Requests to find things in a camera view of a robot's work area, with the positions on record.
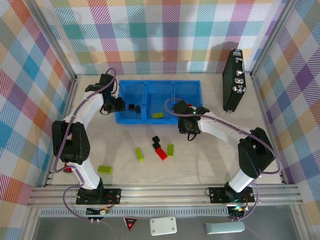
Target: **blue plastic tray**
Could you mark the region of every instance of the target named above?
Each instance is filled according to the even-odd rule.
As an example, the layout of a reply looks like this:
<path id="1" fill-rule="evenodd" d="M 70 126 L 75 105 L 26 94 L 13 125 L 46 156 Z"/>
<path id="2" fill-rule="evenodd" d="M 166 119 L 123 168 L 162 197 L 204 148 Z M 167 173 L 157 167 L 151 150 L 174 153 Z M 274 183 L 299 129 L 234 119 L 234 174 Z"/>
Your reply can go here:
<path id="1" fill-rule="evenodd" d="M 125 102 L 125 111 L 115 113 L 118 124 L 177 124 L 178 118 L 164 108 L 168 98 L 180 98 L 192 106 L 202 106 L 198 80 L 120 80 L 118 96 Z M 175 103 L 175 100 L 170 101 L 168 107 L 171 109 Z M 139 105 L 141 113 L 129 111 L 129 104 Z M 163 118 L 152 118 L 152 114 L 160 112 Z"/>

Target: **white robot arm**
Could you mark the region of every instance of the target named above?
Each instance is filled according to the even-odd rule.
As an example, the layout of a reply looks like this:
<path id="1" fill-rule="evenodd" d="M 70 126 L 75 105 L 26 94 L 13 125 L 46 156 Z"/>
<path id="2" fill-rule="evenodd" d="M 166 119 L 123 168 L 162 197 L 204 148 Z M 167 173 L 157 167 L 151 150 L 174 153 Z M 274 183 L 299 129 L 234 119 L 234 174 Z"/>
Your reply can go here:
<path id="1" fill-rule="evenodd" d="M 91 92 L 86 92 L 84 94 L 84 99 L 87 98 L 89 94 L 91 94 Z M 95 113 L 101 109 L 103 104 L 103 96 L 101 94 L 94 95 L 83 105 L 82 108 L 80 108 L 73 122 L 83 124 L 84 129 L 86 130 L 89 122 L 91 121 Z M 73 114 L 73 112 L 70 113 L 66 118 L 63 119 L 63 121 L 65 121 L 66 124 L 69 123 Z M 89 157 L 85 161 L 83 161 L 82 164 L 71 161 L 69 161 L 67 164 L 70 166 L 75 166 L 76 169 L 78 169 L 78 172 L 81 174 L 84 180 L 84 189 L 93 190 L 98 187 L 100 177 L 96 174 L 94 168 L 92 167 Z M 81 177 L 78 175 L 77 171 L 75 171 L 74 173 L 81 181 Z"/>
<path id="2" fill-rule="evenodd" d="M 214 118 L 218 118 L 213 112 L 207 112 L 204 115 L 212 116 Z M 244 136 L 242 134 L 239 134 L 235 130 L 220 124 L 217 121 L 213 121 L 208 118 L 201 118 L 198 121 L 198 126 L 200 131 L 204 133 L 211 134 L 226 143 L 233 146 L 235 149 L 238 148 L 238 144 L 240 142 L 240 139 L 242 139 Z M 245 132 L 250 132 L 250 129 L 241 128 L 241 130 Z M 229 180 L 229 186 L 236 191 L 237 193 L 240 193 L 248 184 L 250 184 L 254 178 L 246 175 L 241 168 L 238 169 L 236 174 Z"/>

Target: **black box with handles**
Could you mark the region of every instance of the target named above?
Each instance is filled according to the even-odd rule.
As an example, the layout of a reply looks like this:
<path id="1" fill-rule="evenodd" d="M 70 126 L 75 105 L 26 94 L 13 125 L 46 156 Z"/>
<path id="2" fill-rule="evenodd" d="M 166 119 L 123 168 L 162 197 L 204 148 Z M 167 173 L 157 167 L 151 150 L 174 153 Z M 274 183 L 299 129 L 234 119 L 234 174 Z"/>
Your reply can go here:
<path id="1" fill-rule="evenodd" d="M 223 109 L 234 112 L 245 94 L 246 77 L 242 50 L 232 49 L 222 73 L 223 79 Z"/>

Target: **checkered wall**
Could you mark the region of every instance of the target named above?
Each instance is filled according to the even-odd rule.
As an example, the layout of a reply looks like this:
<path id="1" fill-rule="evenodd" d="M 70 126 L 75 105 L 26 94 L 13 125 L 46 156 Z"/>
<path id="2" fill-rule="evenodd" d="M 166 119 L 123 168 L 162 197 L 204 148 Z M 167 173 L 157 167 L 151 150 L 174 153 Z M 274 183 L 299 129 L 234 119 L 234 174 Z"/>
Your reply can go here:
<path id="1" fill-rule="evenodd" d="M 145 74 L 222 72 L 232 48 L 249 70 L 286 0 L 37 2 L 78 74 Z"/>
<path id="2" fill-rule="evenodd" d="M 18 237 L 71 81 L 22 0 L 0 0 L 0 239 Z"/>
<path id="3" fill-rule="evenodd" d="M 320 239 L 320 0 L 301 0 L 257 74 L 290 183 Z"/>

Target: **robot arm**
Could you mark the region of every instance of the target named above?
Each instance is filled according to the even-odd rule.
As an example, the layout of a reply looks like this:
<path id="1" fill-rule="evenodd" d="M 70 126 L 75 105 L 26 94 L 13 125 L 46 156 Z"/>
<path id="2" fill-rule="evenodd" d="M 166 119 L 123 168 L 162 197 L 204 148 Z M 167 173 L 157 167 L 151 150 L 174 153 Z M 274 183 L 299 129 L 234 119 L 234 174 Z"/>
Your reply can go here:
<path id="1" fill-rule="evenodd" d="M 252 139 L 250 136 L 245 136 L 239 131 L 251 133 L 271 147 L 267 134 L 259 127 L 254 130 L 239 127 L 235 130 L 231 123 L 222 121 L 208 109 L 204 107 L 193 109 L 183 100 L 174 105 L 172 110 L 176 114 L 197 114 L 211 117 L 180 116 L 178 128 L 181 134 L 208 133 L 229 143 L 238 150 L 239 170 L 224 186 L 224 192 L 228 196 L 229 202 L 234 202 L 239 196 L 242 196 L 242 191 L 275 159 L 261 142 Z"/>
<path id="2" fill-rule="evenodd" d="M 88 95 L 90 95 L 91 93 L 92 92 L 90 91 L 86 92 L 84 94 L 84 99 L 88 97 Z M 94 95 L 83 105 L 83 107 L 79 110 L 78 114 L 76 115 L 73 121 L 76 124 L 77 123 L 83 124 L 84 132 L 82 137 L 85 138 L 85 141 L 82 140 L 82 142 L 85 142 L 86 144 L 85 145 L 81 144 L 80 147 L 83 148 L 84 151 L 88 151 L 87 155 L 89 155 L 89 152 L 90 152 L 90 144 L 86 134 L 86 129 L 92 117 L 94 116 L 94 114 L 101 109 L 103 104 L 104 104 L 104 99 L 102 94 Z M 73 114 L 74 112 L 70 113 L 66 118 L 63 119 L 62 122 L 64 122 L 63 123 L 64 125 L 67 125 L 70 122 L 70 119 L 73 116 Z M 81 160 L 83 160 L 82 162 L 72 162 L 70 160 L 68 161 L 68 159 L 65 159 L 65 158 L 63 159 L 62 157 L 61 157 L 61 160 L 64 163 L 67 163 L 70 166 L 75 166 L 77 168 L 78 172 L 81 174 L 84 180 L 84 185 L 83 185 L 84 189 L 93 190 L 98 187 L 100 182 L 100 177 L 96 174 L 90 162 L 89 157 L 87 157 L 86 159 L 81 158 Z M 81 178 L 78 175 L 77 171 L 74 171 L 74 173 L 76 174 L 79 181 L 81 181 Z"/>
<path id="3" fill-rule="evenodd" d="M 93 92 L 109 84 L 112 79 L 113 77 L 110 74 L 102 74 L 99 83 L 89 85 L 85 89 L 84 99 L 87 99 Z M 94 203 L 97 203 L 103 199 L 103 192 L 105 192 L 103 182 L 96 174 L 89 159 L 90 143 L 86 133 L 87 126 L 98 110 L 100 110 L 100 112 L 105 110 L 109 114 L 124 111 L 126 108 L 125 102 L 121 97 L 115 98 L 111 95 L 113 87 L 114 85 L 112 83 L 108 88 L 101 91 L 100 94 L 93 95 L 83 104 L 71 124 L 68 139 L 65 142 L 60 156 L 60 160 L 63 163 L 76 167 L 74 173 L 78 179 L 80 181 L 83 180 L 84 183 L 78 193 L 84 196 L 85 202 L 87 202 L 87 199 L 96 199 Z M 57 156 L 62 146 L 67 125 L 73 116 L 74 111 L 62 121 L 54 121 L 52 124 L 53 154 L 55 156 Z"/>

